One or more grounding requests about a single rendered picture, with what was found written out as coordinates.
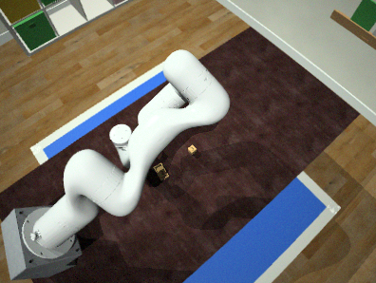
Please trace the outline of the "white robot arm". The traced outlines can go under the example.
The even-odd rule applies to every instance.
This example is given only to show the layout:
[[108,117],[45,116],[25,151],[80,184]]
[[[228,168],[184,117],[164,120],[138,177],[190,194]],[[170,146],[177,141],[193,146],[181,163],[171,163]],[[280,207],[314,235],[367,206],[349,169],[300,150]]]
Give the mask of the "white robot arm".
[[23,224],[22,236],[33,254],[52,259],[67,253],[75,234],[97,216],[100,207],[117,217],[129,215],[161,151],[182,131],[218,123],[228,113],[228,93],[189,51],[170,54],[163,74],[169,84],[141,110],[134,132],[125,124],[110,132],[123,166],[130,170],[124,173],[91,149],[76,153],[64,172],[66,194],[51,208],[33,211]]

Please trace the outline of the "yellow number cube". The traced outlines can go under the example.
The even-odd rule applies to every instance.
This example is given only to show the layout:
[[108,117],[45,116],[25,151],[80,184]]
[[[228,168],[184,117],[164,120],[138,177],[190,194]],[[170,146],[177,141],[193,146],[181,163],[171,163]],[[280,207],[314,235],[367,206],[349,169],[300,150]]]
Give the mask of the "yellow number cube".
[[166,172],[165,172],[164,169],[162,169],[162,170],[159,171],[159,175],[160,175],[160,177],[161,177],[162,179],[165,178],[165,177],[167,176],[167,174],[166,174]]
[[188,148],[188,151],[189,151],[189,153],[190,153],[191,155],[193,155],[194,153],[197,152],[197,149],[196,149],[193,145],[191,145],[191,146]]

